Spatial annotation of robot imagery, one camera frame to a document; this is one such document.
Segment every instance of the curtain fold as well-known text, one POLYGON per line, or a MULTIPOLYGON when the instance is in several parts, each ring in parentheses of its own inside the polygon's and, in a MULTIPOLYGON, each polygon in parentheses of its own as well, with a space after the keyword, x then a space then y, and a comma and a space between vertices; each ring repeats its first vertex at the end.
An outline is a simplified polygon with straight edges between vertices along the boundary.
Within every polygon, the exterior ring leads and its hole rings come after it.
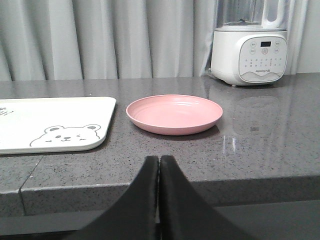
POLYGON ((202 76, 217 2, 1 0, 0 81, 202 76))

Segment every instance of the white blender base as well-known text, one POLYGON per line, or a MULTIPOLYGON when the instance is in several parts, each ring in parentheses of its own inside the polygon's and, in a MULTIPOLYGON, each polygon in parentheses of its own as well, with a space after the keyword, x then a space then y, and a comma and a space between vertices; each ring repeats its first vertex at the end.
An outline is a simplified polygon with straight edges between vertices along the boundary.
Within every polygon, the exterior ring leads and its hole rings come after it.
POLYGON ((216 78, 230 85, 274 83, 285 72, 288 55, 286 36, 286 31, 216 30, 210 70, 216 78))

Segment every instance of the control panel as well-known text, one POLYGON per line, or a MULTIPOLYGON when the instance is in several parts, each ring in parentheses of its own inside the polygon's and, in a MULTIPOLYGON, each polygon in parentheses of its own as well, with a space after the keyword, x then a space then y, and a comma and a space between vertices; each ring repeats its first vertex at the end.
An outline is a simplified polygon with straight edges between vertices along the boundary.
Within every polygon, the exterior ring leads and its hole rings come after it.
POLYGON ((239 75, 246 82, 272 82, 286 67, 288 45, 277 36, 253 37, 246 40, 239 54, 239 75))

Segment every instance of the plate rim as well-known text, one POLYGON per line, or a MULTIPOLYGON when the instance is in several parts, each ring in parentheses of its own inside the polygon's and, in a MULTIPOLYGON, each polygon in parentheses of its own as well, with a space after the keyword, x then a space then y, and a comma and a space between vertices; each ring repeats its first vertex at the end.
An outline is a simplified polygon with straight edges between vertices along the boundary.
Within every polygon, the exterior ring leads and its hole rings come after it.
POLYGON ((212 124, 216 121, 218 121, 222 116, 223 116, 223 113, 224 113, 224 110, 223 108, 216 102, 212 101, 212 100, 209 100, 207 98, 204 98, 204 97, 200 97, 200 96, 193 96, 193 95, 186 95, 186 94, 161 94, 161 95, 152 95, 152 96, 147 96, 147 97, 143 97, 143 98, 140 98, 140 99, 137 99, 133 102, 131 102, 125 109, 125 112, 127 114, 127 116, 133 120, 133 121, 136 121, 140 124, 143 124, 143 125, 147 125, 149 127, 155 127, 155 128, 161 128, 161 129, 190 129, 190 128, 198 128, 198 127, 202 127, 202 126, 205 126, 205 125, 209 125, 209 124, 212 124), (159 97, 188 97, 188 98, 194 98, 194 99, 201 99, 201 100, 205 100, 205 101, 208 101, 214 105, 216 105, 220 110, 221 110, 221 115, 213 120, 213 121, 210 121, 210 122, 207 122, 207 123, 204 123, 204 124, 200 124, 200 125, 193 125, 193 126, 159 126, 159 125, 152 125, 152 124, 147 124, 145 122, 142 122, 142 121, 139 121, 137 120, 136 118, 132 117, 129 113, 128 113, 128 109, 129 107, 131 107, 133 104, 137 103, 137 102, 140 102, 140 101, 143 101, 145 99, 151 99, 151 98, 159 98, 159 97))

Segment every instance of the bear ear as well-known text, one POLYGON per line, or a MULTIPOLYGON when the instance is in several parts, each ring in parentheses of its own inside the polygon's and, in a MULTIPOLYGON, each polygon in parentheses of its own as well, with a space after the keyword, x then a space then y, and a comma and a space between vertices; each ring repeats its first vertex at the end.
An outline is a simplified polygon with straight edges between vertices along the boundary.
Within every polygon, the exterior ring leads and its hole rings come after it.
POLYGON ((47 129, 44 130, 45 133, 50 133, 50 132, 53 132, 55 130, 59 130, 59 129, 64 129, 63 126, 51 126, 51 127, 48 127, 47 129))
POLYGON ((100 125, 97 125, 97 124, 91 124, 91 125, 86 125, 84 126, 85 129, 92 129, 94 131, 97 131, 101 128, 100 125))

